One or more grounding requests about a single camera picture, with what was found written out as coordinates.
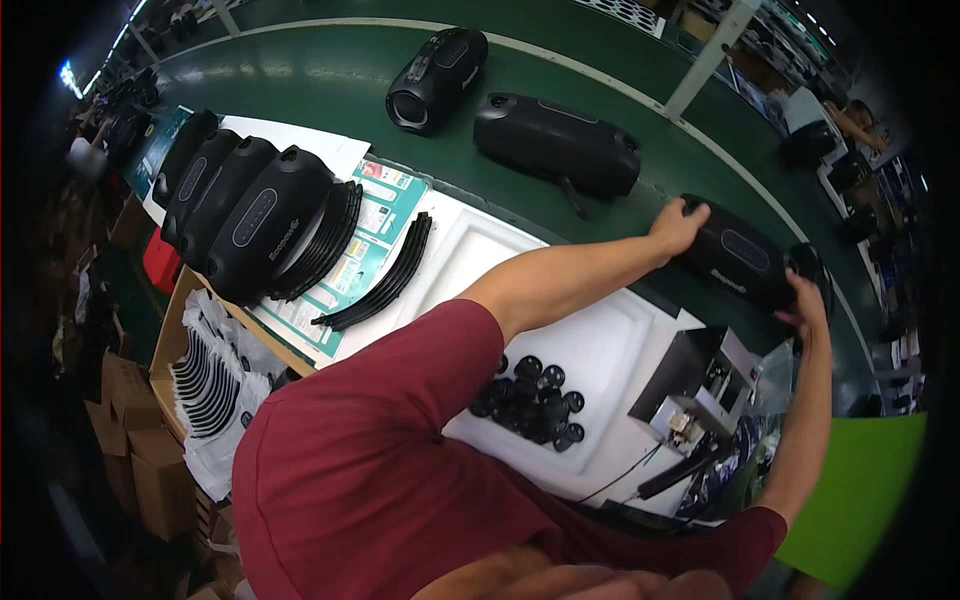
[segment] green board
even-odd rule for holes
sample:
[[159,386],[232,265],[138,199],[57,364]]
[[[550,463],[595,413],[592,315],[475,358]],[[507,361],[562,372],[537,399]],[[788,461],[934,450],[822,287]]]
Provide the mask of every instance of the green board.
[[820,482],[777,558],[837,589],[870,560],[913,474],[926,415],[834,419]]

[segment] instruction sheet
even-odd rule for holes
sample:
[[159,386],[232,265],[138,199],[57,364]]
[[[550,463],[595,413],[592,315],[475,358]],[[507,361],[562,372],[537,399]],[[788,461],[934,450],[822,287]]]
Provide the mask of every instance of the instruction sheet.
[[313,288],[295,300],[265,298],[250,314],[310,362],[334,357],[344,332],[310,322],[350,306],[372,288],[414,209],[426,181],[385,165],[361,160],[349,177],[363,185],[363,201],[353,237],[340,260]]

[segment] white foam tray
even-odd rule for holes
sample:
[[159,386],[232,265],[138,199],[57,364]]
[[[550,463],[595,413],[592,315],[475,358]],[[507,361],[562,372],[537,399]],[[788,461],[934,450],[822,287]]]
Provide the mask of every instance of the white foam tray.
[[[455,298],[504,260],[544,246],[503,222],[464,210],[410,290],[394,329]],[[558,323],[516,336],[505,350],[511,364],[508,372],[527,354],[537,356],[544,366],[557,364],[564,369],[564,391],[579,390],[587,400],[583,411],[570,416],[586,430],[581,443],[560,453],[551,444],[534,444],[466,410],[447,424],[444,434],[520,470],[541,471],[546,465],[580,474],[603,440],[636,371],[654,320],[644,304],[636,294],[620,290]]]

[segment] white pillar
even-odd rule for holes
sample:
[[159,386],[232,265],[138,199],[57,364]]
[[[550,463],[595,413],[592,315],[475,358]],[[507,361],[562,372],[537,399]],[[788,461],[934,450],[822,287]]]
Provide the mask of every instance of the white pillar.
[[680,119],[686,107],[700,93],[700,88],[713,75],[713,71],[726,57],[731,46],[740,38],[740,34],[746,29],[750,19],[754,17],[754,12],[759,8],[760,0],[733,1],[700,56],[686,72],[677,89],[673,90],[670,100],[663,109],[664,116],[671,121]]
[[217,10],[217,16],[220,17],[220,20],[224,22],[224,26],[227,27],[227,33],[230,34],[230,37],[239,36],[240,28],[237,27],[236,21],[230,16],[227,3],[224,2],[224,0],[211,0],[211,2],[213,3],[213,8]]
[[150,47],[150,44],[148,44],[147,40],[143,38],[143,35],[141,35],[140,32],[136,30],[136,25],[133,25],[131,23],[129,29],[130,29],[130,32],[133,34],[133,37],[136,37],[136,40],[140,42],[141,46],[143,46],[144,51],[147,53],[147,56],[150,57],[150,60],[154,62],[154,65],[160,62],[160,59],[158,59],[156,57],[156,54],[154,53],[154,49]]

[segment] man's arm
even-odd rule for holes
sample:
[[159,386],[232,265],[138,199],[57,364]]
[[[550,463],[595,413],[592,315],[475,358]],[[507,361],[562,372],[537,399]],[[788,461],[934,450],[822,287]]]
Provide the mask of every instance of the man's arm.
[[833,118],[833,122],[836,124],[837,128],[851,137],[855,137],[864,144],[874,148],[879,152],[886,150],[887,144],[881,137],[872,137],[869,133],[864,132],[860,127],[853,122],[853,120],[847,116],[842,110],[836,107],[833,102],[827,101],[824,102],[824,108],[827,109],[827,112],[830,113],[830,117]]
[[113,119],[104,119],[103,124],[100,126],[100,130],[97,131],[97,135],[93,138],[93,141],[90,143],[90,146],[100,150],[100,142],[104,139],[104,134],[107,132],[107,127],[110,126],[110,123],[113,122]]
[[820,290],[792,271],[787,271],[787,279],[797,290],[800,316],[781,317],[800,330],[804,357],[767,487],[755,506],[777,512],[789,528],[816,488],[827,456],[833,404],[833,352]]
[[552,246],[515,256],[490,269],[459,298],[490,311],[506,346],[518,333],[586,308],[684,252],[709,216],[709,207],[701,204],[685,217],[684,205],[683,199],[674,199],[644,237]]

